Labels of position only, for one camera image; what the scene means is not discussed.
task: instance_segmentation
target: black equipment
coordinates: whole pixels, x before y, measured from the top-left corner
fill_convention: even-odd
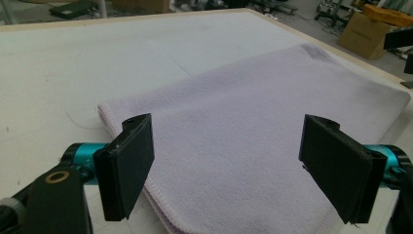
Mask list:
[[[130,118],[110,143],[75,143],[60,163],[0,201],[0,234],[93,233],[83,185],[98,183],[105,219],[129,218],[154,161],[151,115]]]
[[[380,185],[400,190],[388,233],[413,233],[413,166],[394,145],[361,145],[334,121],[306,115],[299,160],[347,223],[367,223]]]

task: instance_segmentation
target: towel fold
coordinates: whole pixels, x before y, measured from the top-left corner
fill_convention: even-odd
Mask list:
[[[169,232],[325,233],[338,215],[298,160],[304,115],[377,143],[409,100],[304,44],[98,108],[113,137],[152,113],[145,192]]]

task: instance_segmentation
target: white table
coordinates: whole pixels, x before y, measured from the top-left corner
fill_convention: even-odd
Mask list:
[[[398,78],[250,10],[0,27],[0,198],[55,166],[70,144],[110,141],[98,103],[308,41],[354,72],[403,89]],[[384,142],[413,156],[412,117],[410,101]],[[86,192],[95,233],[165,232],[143,196],[129,221],[108,223],[97,187]],[[379,221],[362,230],[383,230],[394,196],[380,192]]]

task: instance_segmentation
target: microfiber cloth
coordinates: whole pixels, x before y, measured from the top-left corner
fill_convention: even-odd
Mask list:
[[[152,113],[145,192],[170,233],[325,233],[338,214],[298,160],[305,114],[377,143],[409,100],[303,44],[98,109],[113,137]]]

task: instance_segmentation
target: floor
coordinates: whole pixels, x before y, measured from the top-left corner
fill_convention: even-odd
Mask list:
[[[170,9],[173,12],[179,11],[191,11],[187,5],[183,5],[181,8],[175,8],[173,2],[171,1]],[[20,2],[18,0],[10,0],[12,8],[14,9],[17,18],[21,23],[35,23],[35,22],[49,22],[49,21],[59,21],[63,20],[60,18],[53,17],[49,14],[49,9],[61,5],[61,4],[30,4]],[[404,80],[413,81],[413,76],[403,73],[403,68],[405,61],[399,59],[396,55],[391,53],[386,53],[382,58],[377,60],[367,60],[360,58],[357,55],[341,48],[337,45],[337,39],[340,36],[342,28],[338,25],[335,28],[328,26],[328,19],[321,19],[320,21],[314,20],[316,15],[316,7],[319,3],[319,0],[289,0],[288,2],[291,5],[294,5],[298,8],[298,11],[294,15],[287,15],[282,12],[274,12],[274,20],[283,22],[297,30],[300,30],[310,36],[319,39],[320,41],[333,46],[339,50],[342,50],[348,54],[351,54],[359,59],[365,60],[366,62],[377,66],[383,70],[390,72],[391,74],[400,77]],[[133,15],[145,15],[144,12],[135,12],[135,13],[124,13],[115,11],[111,8],[111,3],[107,4],[108,17],[126,17]],[[340,13],[345,17],[348,13],[342,11]],[[85,20],[85,19],[96,19],[98,18],[98,13],[93,15],[79,17],[76,20]],[[5,21],[5,16],[3,9],[0,8],[0,23]],[[381,189],[379,191],[378,200],[375,203],[373,210],[373,215],[370,219],[369,224],[361,224],[358,227],[353,225],[347,225],[344,229],[341,229],[341,226],[337,226],[337,233],[350,234],[350,233],[385,233],[385,228],[387,221],[389,220],[391,210],[393,209],[394,201],[396,198],[396,193],[389,191],[388,189]]]

